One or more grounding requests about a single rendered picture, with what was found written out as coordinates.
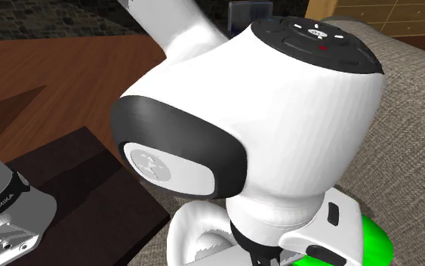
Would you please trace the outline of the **light wooden chest of drawers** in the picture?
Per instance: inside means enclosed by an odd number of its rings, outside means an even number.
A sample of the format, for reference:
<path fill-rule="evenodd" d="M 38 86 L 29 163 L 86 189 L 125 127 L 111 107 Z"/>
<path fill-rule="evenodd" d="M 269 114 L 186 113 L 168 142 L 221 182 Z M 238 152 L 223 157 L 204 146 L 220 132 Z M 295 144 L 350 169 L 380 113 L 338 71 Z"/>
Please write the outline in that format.
<path fill-rule="evenodd" d="M 425 36 L 425 0 L 309 0 L 306 18 L 361 20 L 387 36 Z"/>

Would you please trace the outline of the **green round object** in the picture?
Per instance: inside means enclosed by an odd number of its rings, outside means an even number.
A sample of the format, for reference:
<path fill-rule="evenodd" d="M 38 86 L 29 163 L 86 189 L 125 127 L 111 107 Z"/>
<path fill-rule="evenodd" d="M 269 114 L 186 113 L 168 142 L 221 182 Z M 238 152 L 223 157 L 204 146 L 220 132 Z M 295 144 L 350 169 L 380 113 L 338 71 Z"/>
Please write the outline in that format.
<path fill-rule="evenodd" d="M 393 244 L 386 232 L 367 216 L 362 216 L 364 252 L 362 266 L 390 266 L 393 260 Z M 333 266 L 317 258 L 305 255 L 290 266 Z"/>

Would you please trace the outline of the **grey fabric sofa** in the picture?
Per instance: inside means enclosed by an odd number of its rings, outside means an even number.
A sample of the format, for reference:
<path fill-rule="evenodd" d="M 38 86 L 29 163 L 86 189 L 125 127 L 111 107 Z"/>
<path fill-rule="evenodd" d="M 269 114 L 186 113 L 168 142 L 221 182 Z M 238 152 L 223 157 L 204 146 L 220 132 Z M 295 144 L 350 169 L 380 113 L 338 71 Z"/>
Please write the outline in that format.
<path fill-rule="evenodd" d="M 425 266 L 425 52 L 363 23 L 329 19 L 380 62 L 386 86 L 356 155 L 335 184 L 393 244 L 390 266 Z"/>

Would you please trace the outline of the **dark blue rectangular object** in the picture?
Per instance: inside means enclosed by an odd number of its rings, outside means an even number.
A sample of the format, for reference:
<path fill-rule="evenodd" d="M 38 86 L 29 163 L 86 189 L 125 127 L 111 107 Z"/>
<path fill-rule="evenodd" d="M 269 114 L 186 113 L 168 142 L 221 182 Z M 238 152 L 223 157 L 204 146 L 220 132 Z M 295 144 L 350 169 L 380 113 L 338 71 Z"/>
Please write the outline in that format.
<path fill-rule="evenodd" d="M 228 5 L 227 29 L 232 32 L 244 29 L 257 19 L 271 17 L 273 3 L 269 0 L 241 0 Z"/>

